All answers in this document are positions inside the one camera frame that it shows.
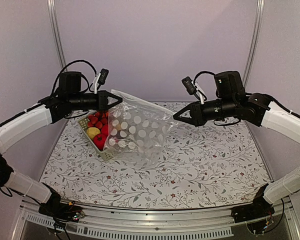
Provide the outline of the yellow lemon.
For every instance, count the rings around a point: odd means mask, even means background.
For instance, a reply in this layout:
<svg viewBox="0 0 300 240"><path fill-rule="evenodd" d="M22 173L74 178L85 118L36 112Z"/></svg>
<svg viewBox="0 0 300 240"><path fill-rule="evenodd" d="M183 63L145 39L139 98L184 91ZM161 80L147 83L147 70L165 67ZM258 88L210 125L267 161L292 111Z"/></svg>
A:
<svg viewBox="0 0 300 240"><path fill-rule="evenodd" d="M86 130L86 134L91 140L93 140L94 137L99 135L100 133L101 133L101 131L97 127L89 127Z"/></svg>

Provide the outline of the red pomegranate front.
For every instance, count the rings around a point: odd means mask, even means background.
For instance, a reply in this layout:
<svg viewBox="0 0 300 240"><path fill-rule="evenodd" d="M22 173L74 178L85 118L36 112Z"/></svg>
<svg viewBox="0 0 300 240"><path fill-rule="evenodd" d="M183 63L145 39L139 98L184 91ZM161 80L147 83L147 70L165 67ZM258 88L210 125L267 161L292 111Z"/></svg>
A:
<svg viewBox="0 0 300 240"><path fill-rule="evenodd" d="M100 150L103 151L104 150L104 146L106 143L108 136L105 136L104 134L100 133L98 135L96 135L93 139L93 143L95 144L95 146Z"/></svg>

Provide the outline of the clear dotted zip top bag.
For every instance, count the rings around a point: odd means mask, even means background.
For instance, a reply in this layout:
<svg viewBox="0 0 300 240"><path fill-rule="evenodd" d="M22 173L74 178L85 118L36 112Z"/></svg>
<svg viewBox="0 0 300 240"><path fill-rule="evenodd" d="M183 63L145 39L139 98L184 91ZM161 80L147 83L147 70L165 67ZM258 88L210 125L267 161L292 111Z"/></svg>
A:
<svg viewBox="0 0 300 240"><path fill-rule="evenodd" d="M122 103L109 110L105 147L116 160L149 167L159 162L168 133L178 125L174 112L131 94L112 89Z"/></svg>

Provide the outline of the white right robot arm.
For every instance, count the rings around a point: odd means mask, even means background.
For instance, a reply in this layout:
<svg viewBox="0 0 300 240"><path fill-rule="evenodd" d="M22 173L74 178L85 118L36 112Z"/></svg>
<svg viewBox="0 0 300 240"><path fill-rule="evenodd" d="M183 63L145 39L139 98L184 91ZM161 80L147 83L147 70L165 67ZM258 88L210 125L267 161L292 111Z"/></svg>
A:
<svg viewBox="0 0 300 240"><path fill-rule="evenodd" d="M216 85L216 99L207 100L197 78L208 74ZM173 119L195 127L207 121L225 121L233 117L257 127L280 133L300 144L300 115L284 107L274 97L262 93L247 93L238 71L213 73L199 72L194 79L185 77L182 84L189 95L197 98L173 115ZM259 218L268 210L268 204L292 195L300 190L300 166L274 182L262 186L249 206L252 218Z"/></svg>

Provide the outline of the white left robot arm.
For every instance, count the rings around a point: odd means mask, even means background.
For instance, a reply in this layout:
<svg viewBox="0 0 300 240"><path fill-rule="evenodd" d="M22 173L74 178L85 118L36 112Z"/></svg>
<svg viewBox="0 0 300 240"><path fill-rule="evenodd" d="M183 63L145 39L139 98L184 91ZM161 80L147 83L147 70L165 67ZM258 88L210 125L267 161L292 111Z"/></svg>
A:
<svg viewBox="0 0 300 240"><path fill-rule="evenodd" d="M98 87L105 83L108 70L102 69L94 78L94 90L82 90L81 72L67 71L57 76L58 87L32 107L16 114L0 124L0 187L14 190L23 196L45 204L45 209L53 216L64 213L64 205L56 200L59 194L53 189L20 173L8 165L3 155L14 144L33 132L52 125L73 111L108 111L123 99Z"/></svg>

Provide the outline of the red strawberry bunch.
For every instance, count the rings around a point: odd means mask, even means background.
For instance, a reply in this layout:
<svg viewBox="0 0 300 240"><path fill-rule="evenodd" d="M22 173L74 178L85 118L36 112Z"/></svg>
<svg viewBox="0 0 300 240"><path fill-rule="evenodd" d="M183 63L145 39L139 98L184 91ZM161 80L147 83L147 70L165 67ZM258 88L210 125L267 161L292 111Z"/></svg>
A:
<svg viewBox="0 0 300 240"><path fill-rule="evenodd" d="M108 111L97 111L93 114L89 114L87 117L87 127L92 128L95 127L101 130L105 125L108 124Z"/></svg>

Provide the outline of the beige perforated plastic basket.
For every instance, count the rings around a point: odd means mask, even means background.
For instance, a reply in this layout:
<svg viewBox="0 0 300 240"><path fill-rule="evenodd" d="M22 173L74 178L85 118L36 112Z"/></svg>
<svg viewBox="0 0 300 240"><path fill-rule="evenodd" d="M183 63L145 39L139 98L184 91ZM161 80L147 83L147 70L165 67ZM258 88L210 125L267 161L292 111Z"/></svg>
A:
<svg viewBox="0 0 300 240"><path fill-rule="evenodd" d="M109 161L114 158L114 153L106 148L108 133L108 121L98 118L98 113L88 114L77 121L83 135L96 150L97 155L103 160Z"/></svg>

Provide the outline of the floral patterned table mat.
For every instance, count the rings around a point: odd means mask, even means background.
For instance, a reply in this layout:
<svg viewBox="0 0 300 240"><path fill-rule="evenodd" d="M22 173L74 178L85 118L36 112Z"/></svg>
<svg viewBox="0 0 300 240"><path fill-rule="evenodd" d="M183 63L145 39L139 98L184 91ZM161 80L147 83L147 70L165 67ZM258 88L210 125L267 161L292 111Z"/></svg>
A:
<svg viewBox="0 0 300 240"><path fill-rule="evenodd" d="M63 199L140 209L195 209L250 202L271 181L244 122L202 127L179 123L155 150L104 160L70 120L40 179Z"/></svg>

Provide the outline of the aluminium front rail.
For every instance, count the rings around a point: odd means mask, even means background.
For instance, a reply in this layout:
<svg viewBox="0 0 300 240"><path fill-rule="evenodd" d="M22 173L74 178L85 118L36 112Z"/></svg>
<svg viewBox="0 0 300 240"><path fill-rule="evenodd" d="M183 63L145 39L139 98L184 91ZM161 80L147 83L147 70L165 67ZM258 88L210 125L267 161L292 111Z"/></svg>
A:
<svg viewBox="0 0 300 240"><path fill-rule="evenodd" d="M39 213L31 200L19 206L12 240L300 240L300 225L289 198L274 214L236 222L232 207L136 209L81 204L84 217L64 227Z"/></svg>

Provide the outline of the left aluminium corner post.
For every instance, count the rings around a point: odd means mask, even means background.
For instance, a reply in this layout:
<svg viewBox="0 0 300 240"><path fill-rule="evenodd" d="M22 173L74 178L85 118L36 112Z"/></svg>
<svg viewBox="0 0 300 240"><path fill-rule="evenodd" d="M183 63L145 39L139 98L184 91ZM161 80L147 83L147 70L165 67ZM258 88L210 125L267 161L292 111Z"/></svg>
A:
<svg viewBox="0 0 300 240"><path fill-rule="evenodd" d="M51 31L54 39L56 54L58 57L60 67L63 68L66 65L66 59L63 51L61 35L59 30L56 3L54 0L47 0L46 2L47 2L47 10L49 15Z"/></svg>

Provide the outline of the aluminium corner post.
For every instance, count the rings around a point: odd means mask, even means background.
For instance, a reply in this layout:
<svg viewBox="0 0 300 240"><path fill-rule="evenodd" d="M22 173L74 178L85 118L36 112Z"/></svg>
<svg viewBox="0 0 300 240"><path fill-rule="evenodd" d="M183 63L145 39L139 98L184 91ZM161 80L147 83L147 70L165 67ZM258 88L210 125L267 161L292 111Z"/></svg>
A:
<svg viewBox="0 0 300 240"><path fill-rule="evenodd" d="M63 68L66 65L66 59L63 51L61 35L59 30L56 3L54 0L47 0L46 2L47 2L47 10L49 15L51 31L54 39L56 54L58 57L60 67Z"/></svg>
<svg viewBox="0 0 300 240"><path fill-rule="evenodd" d="M257 0L254 24L252 29L252 39L250 42L249 52L248 52L247 61L243 72L243 78L242 78L244 87L248 86L248 81L252 71L254 58L257 52L258 40L260 36L262 20L264 15L264 8L265 8L265 0Z"/></svg>

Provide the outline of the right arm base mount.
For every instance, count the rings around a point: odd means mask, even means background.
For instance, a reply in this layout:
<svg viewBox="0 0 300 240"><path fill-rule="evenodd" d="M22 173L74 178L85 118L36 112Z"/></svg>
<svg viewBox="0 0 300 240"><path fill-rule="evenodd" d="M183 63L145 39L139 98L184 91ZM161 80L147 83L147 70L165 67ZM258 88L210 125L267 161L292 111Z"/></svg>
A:
<svg viewBox="0 0 300 240"><path fill-rule="evenodd" d="M274 213L273 205L264 200L253 201L250 204L236 206L231 209L231 216L235 223L263 218Z"/></svg>

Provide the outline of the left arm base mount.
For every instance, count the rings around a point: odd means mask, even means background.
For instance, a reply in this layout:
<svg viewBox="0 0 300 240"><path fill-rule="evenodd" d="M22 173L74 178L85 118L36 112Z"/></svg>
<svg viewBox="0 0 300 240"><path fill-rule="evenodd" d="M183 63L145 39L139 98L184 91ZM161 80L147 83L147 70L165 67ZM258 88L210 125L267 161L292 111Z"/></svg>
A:
<svg viewBox="0 0 300 240"><path fill-rule="evenodd" d="M83 208L76 205L75 201L64 203L59 198L52 198L46 203L41 203L38 212L64 222L78 222L85 216Z"/></svg>

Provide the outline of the right aluminium corner post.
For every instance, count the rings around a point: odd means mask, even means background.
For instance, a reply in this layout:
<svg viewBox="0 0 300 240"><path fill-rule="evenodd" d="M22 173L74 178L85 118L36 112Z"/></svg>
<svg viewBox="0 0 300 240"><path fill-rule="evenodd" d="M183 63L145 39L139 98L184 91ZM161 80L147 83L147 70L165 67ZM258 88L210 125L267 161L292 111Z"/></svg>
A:
<svg viewBox="0 0 300 240"><path fill-rule="evenodd" d="M254 58L257 52L258 40L260 36L262 20L264 15L264 8L265 8L265 0L257 0L254 24L252 29L252 39L250 42L249 52L248 52L247 61L243 72L243 78L242 78L244 87L248 86L248 81L252 71Z"/></svg>

